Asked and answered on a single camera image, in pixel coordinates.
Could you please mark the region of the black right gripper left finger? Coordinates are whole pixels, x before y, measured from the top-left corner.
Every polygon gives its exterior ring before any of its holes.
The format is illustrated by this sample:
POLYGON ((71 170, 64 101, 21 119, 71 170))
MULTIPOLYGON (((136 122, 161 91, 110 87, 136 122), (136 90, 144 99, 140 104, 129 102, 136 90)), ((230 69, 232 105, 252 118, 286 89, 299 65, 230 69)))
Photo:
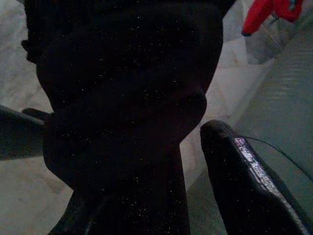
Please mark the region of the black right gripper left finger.
POLYGON ((65 212, 48 235, 90 235, 98 202, 73 192, 65 212))

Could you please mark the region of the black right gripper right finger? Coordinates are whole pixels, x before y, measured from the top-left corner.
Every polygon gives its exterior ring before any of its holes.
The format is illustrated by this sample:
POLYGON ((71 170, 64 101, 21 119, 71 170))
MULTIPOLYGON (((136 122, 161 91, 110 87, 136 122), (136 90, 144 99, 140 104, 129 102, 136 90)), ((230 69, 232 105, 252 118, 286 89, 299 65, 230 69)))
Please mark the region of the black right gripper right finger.
POLYGON ((225 122, 201 126, 201 148, 229 235, 307 235, 310 220, 245 137, 225 122))

